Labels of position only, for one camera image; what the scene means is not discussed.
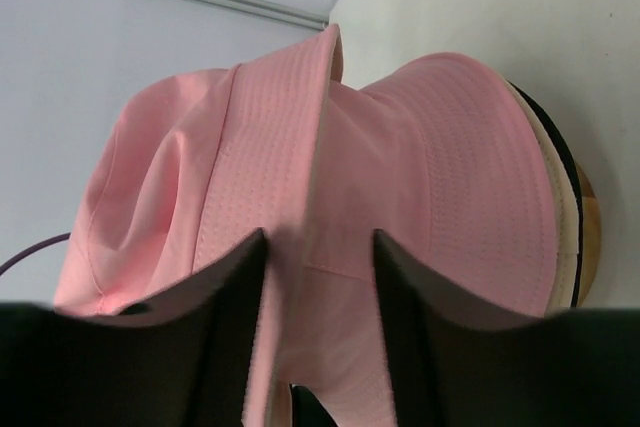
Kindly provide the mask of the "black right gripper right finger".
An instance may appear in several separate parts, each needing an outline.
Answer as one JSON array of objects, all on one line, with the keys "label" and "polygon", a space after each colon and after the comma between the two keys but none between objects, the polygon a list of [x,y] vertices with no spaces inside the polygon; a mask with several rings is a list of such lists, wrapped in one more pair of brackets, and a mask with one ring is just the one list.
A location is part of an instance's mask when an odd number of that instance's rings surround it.
[{"label": "black right gripper right finger", "polygon": [[534,318],[421,264],[382,230],[373,264],[401,426],[635,426],[639,313]]}]

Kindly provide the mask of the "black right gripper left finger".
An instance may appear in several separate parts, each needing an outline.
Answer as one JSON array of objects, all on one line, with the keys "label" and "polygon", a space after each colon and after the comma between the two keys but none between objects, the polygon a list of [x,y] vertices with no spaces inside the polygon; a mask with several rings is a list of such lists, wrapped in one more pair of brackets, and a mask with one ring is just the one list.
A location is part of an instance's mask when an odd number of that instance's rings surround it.
[{"label": "black right gripper left finger", "polygon": [[238,426],[268,257],[256,230],[115,315],[1,307],[5,426]]}]

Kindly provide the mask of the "pink bucket hat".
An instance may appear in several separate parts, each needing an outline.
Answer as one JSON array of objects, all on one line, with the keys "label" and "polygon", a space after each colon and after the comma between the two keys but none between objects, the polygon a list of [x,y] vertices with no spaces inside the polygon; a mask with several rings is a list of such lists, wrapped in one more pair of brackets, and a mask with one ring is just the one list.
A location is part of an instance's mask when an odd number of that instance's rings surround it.
[{"label": "pink bucket hat", "polygon": [[301,298],[281,378],[340,426],[395,422],[371,262],[383,229],[437,272],[532,316],[567,306],[563,173],[541,123],[487,66],[417,59],[354,90],[330,83]]},{"label": "pink bucket hat", "polygon": [[256,60],[176,75],[136,94],[80,202],[55,306],[112,314],[265,229],[272,254],[242,422],[289,425],[279,350],[302,279],[319,126],[341,75],[333,25]]}]

